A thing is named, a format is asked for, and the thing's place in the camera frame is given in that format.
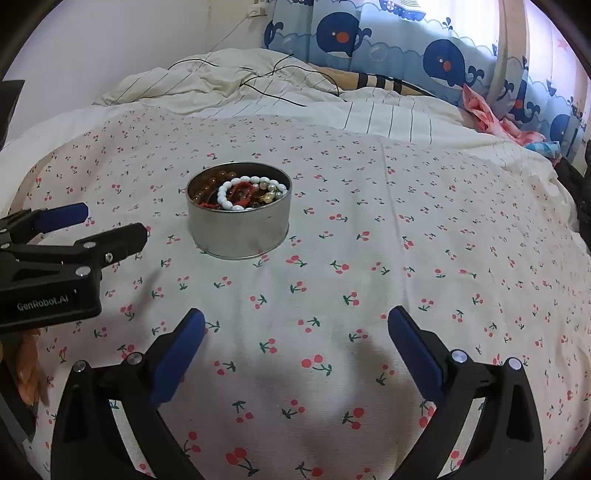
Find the person's left hand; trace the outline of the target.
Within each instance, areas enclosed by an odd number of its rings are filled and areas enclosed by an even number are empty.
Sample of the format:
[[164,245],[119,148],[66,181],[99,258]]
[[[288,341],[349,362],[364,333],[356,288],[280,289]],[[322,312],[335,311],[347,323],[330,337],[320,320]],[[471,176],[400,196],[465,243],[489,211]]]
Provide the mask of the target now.
[[22,401],[28,407],[40,398],[37,368],[39,329],[1,336],[1,361],[6,362]]

